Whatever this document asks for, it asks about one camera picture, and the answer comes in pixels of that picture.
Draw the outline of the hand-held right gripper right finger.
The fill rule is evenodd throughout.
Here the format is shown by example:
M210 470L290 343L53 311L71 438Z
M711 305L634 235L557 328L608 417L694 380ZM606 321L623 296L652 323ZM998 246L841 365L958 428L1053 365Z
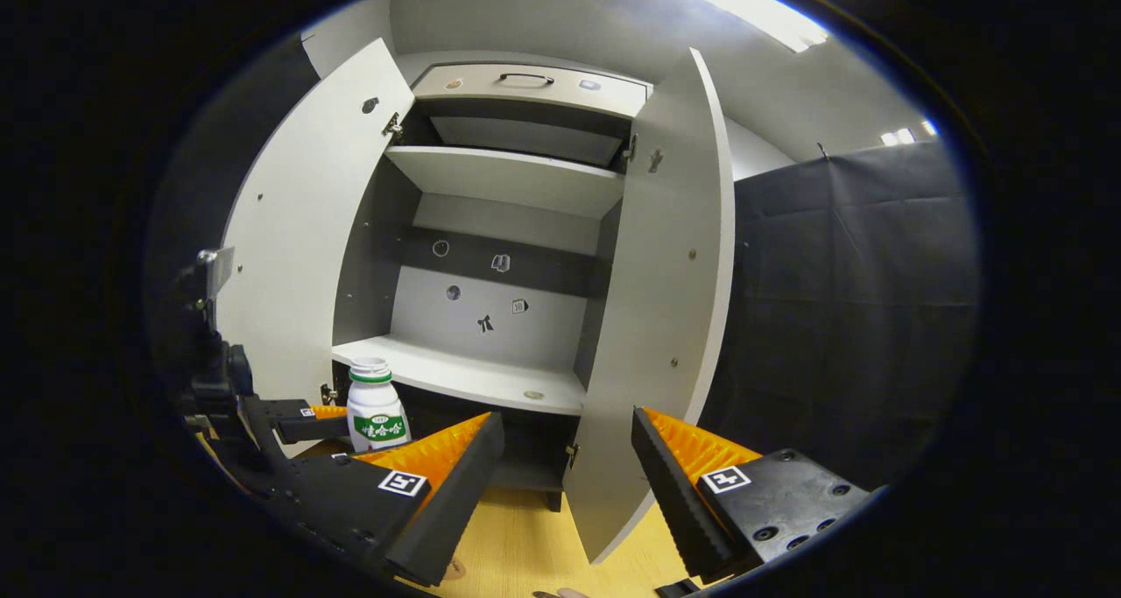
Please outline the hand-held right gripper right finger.
M719 581L768 565L873 502L800 450L740 447L649 407L630 441L691 577Z

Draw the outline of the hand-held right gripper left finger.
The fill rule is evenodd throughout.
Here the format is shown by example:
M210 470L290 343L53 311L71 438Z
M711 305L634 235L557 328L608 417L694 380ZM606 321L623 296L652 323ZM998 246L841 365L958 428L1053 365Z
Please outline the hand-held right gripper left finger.
M361 573L436 587L503 453L504 418L485 413L404 447L281 459L265 510Z

